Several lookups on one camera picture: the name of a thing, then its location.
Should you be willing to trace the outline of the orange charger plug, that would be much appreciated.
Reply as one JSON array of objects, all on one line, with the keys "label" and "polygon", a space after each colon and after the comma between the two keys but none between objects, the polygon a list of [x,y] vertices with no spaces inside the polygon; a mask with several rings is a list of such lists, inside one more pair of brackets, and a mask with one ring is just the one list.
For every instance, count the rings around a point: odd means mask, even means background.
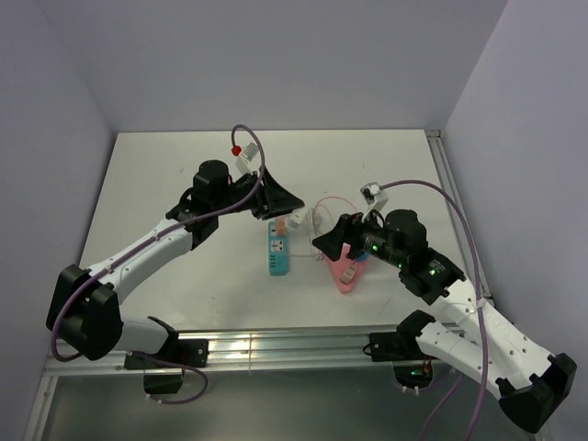
[{"label": "orange charger plug", "polygon": [[287,235],[287,226],[286,221],[283,218],[278,218],[274,220],[274,226],[272,227],[272,233],[275,236],[286,236]]}]

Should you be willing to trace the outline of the pink triangular power strip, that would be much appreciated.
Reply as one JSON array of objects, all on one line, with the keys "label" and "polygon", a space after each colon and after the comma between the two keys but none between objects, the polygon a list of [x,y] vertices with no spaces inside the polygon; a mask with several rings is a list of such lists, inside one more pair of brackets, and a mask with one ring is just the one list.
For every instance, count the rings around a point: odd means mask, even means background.
[{"label": "pink triangular power strip", "polygon": [[350,251],[350,245],[343,246],[340,258],[336,261],[325,258],[325,262],[329,268],[330,274],[341,294],[351,293],[366,269],[368,263],[368,255],[362,254],[356,260],[347,257]]}]

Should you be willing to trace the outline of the white wall charger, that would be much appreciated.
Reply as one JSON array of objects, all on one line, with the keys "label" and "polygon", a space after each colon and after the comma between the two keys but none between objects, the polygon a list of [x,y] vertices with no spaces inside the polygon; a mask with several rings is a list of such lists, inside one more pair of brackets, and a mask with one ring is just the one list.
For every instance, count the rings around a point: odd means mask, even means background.
[{"label": "white wall charger", "polygon": [[306,217],[307,217],[306,213],[299,213],[299,212],[292,213],[288,217],[288,226],[292,229],[298,229],[300,226],[302,226],[306,222]]}]

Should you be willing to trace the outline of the teal power strip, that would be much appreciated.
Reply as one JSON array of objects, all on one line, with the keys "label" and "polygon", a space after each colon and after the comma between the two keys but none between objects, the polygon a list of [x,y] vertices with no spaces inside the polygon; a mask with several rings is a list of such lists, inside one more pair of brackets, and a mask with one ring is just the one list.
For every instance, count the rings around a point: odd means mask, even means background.
[{"label": "teal power strip", "polygon": [[277,228],[274,220],[267,227],[268,273],[271,277],[288,273],[288,237],[284,228]]}]

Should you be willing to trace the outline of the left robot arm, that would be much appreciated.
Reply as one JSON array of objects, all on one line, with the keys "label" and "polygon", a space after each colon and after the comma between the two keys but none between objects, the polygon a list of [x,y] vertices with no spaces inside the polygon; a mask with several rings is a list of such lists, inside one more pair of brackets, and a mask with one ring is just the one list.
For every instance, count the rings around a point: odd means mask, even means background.
[{"label": "left robot arm", "polygon": [[124,318],[124,300],[172,260],[203,244],[221,216],[248,210],[265,221],[303,206],[265,169],[233,180],[223,161],[202,163],[191,187],[139,241],[98,264],[70,265],[60,273],[46,319],[51,354],[61,362],[81,356],[96,361],[120,350],[148,357],[158,367],[172,365],[180,350],[178,331],[153,316]]}]

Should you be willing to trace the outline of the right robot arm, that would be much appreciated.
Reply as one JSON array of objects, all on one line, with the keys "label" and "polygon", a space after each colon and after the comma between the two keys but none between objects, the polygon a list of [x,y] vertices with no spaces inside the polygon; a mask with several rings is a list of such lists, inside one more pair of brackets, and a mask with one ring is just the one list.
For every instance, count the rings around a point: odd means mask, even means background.
[{"label": "right robot arm", "polygon": [[417,214],[344,214],[313,246],[332,261],[369,254],[399,270],[400,282],[429,311],[414,311],[392,333],[369,337],[373,361],[421,355],[479,382],[519,428],[536,434],[571,391],[576,363],[521,333],[484,299],[449,258],[430,247]]}]

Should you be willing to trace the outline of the front aluminium rail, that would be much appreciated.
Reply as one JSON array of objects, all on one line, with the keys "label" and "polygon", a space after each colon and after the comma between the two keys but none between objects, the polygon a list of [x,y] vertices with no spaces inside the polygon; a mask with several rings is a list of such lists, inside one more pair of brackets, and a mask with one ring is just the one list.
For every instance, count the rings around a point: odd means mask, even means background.
[{"label": "front aluminium rail", "polygon": [[[188,332],[182,340],[209,342],[206,373],[322,368],[362,368],[375,364],[362,348],[372,333],[393,332],[393,326],[347,326],[252,331]],[[43,377],[176,374],[178,368],[127,369],[126,353],[115,350],[97,361],[78,358],[63,363],[48,355]]]}]

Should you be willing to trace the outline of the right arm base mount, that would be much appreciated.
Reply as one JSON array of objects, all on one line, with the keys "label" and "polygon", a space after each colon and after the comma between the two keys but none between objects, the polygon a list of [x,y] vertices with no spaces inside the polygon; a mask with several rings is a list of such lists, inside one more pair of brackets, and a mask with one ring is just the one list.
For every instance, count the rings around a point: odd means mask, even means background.
[{"label": "right arm base mount", "polygon": [[401,332],[371,333],[362,352],[373,363],[389,363],[400,390],[418,395],[447,379],[450,369],[434,363],[415,340]]}]

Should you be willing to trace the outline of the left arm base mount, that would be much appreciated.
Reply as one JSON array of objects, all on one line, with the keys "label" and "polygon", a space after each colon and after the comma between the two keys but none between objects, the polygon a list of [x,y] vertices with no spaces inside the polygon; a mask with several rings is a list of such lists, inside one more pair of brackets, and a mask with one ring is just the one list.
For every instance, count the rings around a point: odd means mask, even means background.
[{"label": "left arm base mount", "polygon": [[[123,368],[143,372],[143,390],[147,398],[159,404],[180,405],[201,398],[209,387],[209,378],[201,370],[207,365],[209,341],[207,339],[180,339],[150,355],[133,351],[125,355]],[[184,385],[188,374],[202,379],[200,390],[193,396],[172,399]]]}]

